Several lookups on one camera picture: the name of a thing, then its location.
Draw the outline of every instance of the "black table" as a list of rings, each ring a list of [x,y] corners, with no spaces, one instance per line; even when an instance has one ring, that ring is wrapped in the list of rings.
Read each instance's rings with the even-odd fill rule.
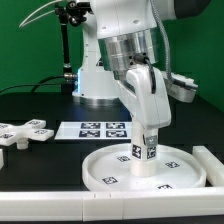
[[[55,133],[61,121],[131,121],[122,105],[99,108],[79,105],[73,102],[72,96],[57,93],[7,94],[0,96],[0,104],[0,123],[22,125],[31,119],[42,119]],[[198,96],[192,104],[170,99],[170,105],[172,123],[159,131],[159,144],[190,153],[194,145],[204,145],[224,161],[224,114]],[[43,143],[30,141],[25,151],[18,151],[16,145],[1,147],[5,166],[0,171],[0,191],[87,190],[81,178],[85,157],[101,147],[126,142],[130,141],[55,141],[51,138]],[[224,215],[94,223],[204,224],[222,223],[223,218]]]

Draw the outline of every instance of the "black and white marker sheet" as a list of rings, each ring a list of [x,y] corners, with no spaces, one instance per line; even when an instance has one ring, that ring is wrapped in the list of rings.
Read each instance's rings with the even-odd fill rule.
[[[55,140],[131,139],[131,122],[62,122]]]

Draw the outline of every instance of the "white circular tray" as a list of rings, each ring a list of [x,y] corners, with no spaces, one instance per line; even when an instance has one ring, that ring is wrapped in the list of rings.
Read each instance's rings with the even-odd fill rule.
[[[82,173],[91,191],[136,191],[205,186],[206,172],[189,153],[157,146],[157,171],[151,177],[130,172],[131,144],[113,145],[91,153]]]

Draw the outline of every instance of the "green wall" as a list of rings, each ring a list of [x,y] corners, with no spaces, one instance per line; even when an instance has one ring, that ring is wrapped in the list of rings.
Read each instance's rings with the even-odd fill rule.
[[[49,1],[1,0],[0,89],[11,85],[36,83],[48,76],[62,73],[58,18],[51,15],[23,29],[18,28],[30,12],[47,2]],[[198,94],[222,111],[223,9],[223,0],[212,0],[206,11],[198,17],[165,23],[171,42],[172,70],[194,78],[200,86]],[[70,27],[69,31],[72,64],[76,70],[82,61],[81,27]],[[164,67],[162,56],[163,53],[159,64],[161,68]],[[57,91],[58,87],[44,87],[41,90]]]
[[[24,28],[19,24],[49,0],[1,0],[0,14],[0,89],[62,74],[63,57],[60,24],[55,14]],[[69,28],[72,65],[81,64],[82,30]],[[57,91],[59,87],[42,87]],[[14,91],[30,91],[30,88]]]

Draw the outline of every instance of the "white cable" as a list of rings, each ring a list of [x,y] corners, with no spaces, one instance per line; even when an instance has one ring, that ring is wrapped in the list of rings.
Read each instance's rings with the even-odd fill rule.
[[[52,10],[52,11],[50,11],[50,12],[44,13],[44,14],[42,14],[42,15],[40,15],[40,16],[38,16],[38,17],[36,17],[36,18],[34,18],[34,19],[32,19],[32,20],[26,22],[26,23],[23,23],[23,25],[20,25],[20,27],[24,27],[24,26],[26,26],[26,25],[28,25],[28,24],[30,24],[30,23],[33,23],[33,22],[37,21],[38,19],[41,19],[41,18],[43,18],[44,16],[47,16],[47,15],[49,15],[49,14],[51,14],[51,13],[54,13],[54,12],[55,12],[55,11]]]
[[[49,3],[47,3],[47,4],[45,4],[45,5],[43,5],[43,6],[41,6],[39,9],[37,9],[37,10],[35,10],[34,12],[32,12],[21,24],[20,24],[20,26],[19,27],[23,27],[24,26],[24,24],[25,23],[27,23],[27,21],[33,16],[33,15],[35,15],[37,12],[39,12],[40,10],[42,10],[42,9],[44,9],[44,8],[46,8],[47,6],[49,6],[49,5],[52,5],[52,4],[55,4],[55,3],[57,3],[57,2],[62,2],[62,1],[64,1],[64,0],[54,0],[54,1],[52,1],[52,2],[49,2]]]

